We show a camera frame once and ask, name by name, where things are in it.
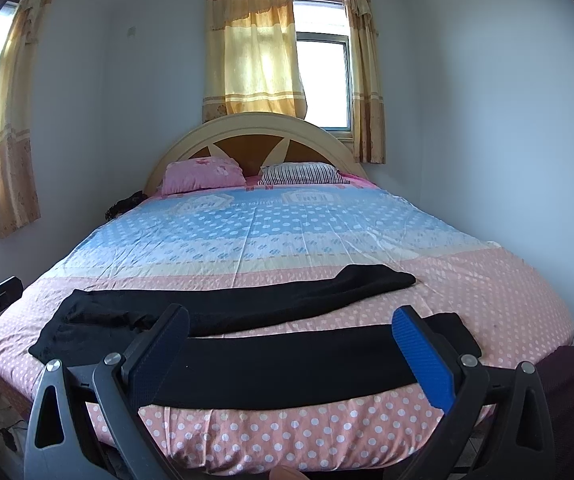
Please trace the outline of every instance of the yellow curtain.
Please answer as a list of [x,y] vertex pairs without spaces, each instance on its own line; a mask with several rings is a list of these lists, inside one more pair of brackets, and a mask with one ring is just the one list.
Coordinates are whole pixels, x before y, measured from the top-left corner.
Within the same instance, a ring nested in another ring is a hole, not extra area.
[[371,0],[344,0],[344,6],[352,58],[353,155],[357,162],[384,164],[385,107]]
[[240,112],[305,118],[293,0],[207,0],[203,122]]
[[30,143],[33,57],[51,0],[21,0],[0,53],[0,238],[40,218]]

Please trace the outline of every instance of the black clamp handle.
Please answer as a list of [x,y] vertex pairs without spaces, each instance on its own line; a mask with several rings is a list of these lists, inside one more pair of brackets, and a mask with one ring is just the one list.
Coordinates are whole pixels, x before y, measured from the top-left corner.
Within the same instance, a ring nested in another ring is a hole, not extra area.
[[189,313],[171,305],[125,351],[97,365],[47,363],[32,407],[24,459],[26,480],[113,480],[86,402],[97,402],[113,441],[135,479],[181,480],[138,416],[151,404],[189,333]]
[[427,400],[445,413],[401,480],[447,478],[488,404],[496,405],[494,423],[464,478],[554,479],[551,420],[532,363],[507,370],[458,356],[408,305],[394,312],[392,332]]

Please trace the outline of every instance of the bed sheet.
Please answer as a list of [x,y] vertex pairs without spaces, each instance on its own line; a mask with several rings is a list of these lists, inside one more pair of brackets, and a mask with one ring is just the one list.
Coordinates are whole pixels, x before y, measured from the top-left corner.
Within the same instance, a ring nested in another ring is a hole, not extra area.
[[[331,278],[347,264],[385,264],[412,273],[417,284],[324,316],[226,337],[389,323],[398,306],[410,304],[423,317],[457,312],[488,365],[537,362],[573,340],[566,307],[533,268],[400,197],[360,183],[248,186],[153,198],[94,231],[1,316],[0,387],[26,416],[43,369],[27,348],[75,288],[257,286]],[[222,358],[223,367],[262,381],[253,362],[253,356]],[[324,373],[324,362],[318,365]],[[285,381],[298,380],[298,366],[288,365]],[[219,385],[217,370],[213,381]],[[88,408],[99,438],[110,444],[98,406]],[[417,384],[276,412],[147,406],[139,413],[171,460],[225,475],[278,464],[391,465],[419,449],[442,417]]]

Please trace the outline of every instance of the pink pillow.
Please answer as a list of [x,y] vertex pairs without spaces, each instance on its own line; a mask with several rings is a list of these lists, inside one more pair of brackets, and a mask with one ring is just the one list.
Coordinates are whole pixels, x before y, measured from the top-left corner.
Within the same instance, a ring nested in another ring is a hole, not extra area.
[[243,170],[233,158],[204,156],[172,162],[164,172],[163,195],[197,189],[244,186]]
[[360,186],[371,189],[379,189],[378,186],[376,186],[376,184],[374,184],[371,180],[367,180],[361,176],[352,175],[351,173],[343,173],[342,171],[340,172],[340,176],[345,177],[352,184],[358,184]]

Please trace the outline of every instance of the wooden headboard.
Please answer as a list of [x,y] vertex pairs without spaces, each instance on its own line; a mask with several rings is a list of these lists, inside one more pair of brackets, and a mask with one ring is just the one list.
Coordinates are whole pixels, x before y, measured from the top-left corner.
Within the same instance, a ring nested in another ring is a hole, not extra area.
[[352,152],[332,134],[294,117],[249,112],[209,121],[180,138],[160,159],[144,192],[149,196],[156,192],[172,162],[210,155],[230,156],[244,176],[281,162],[327,162],[344,173],[367,176]]

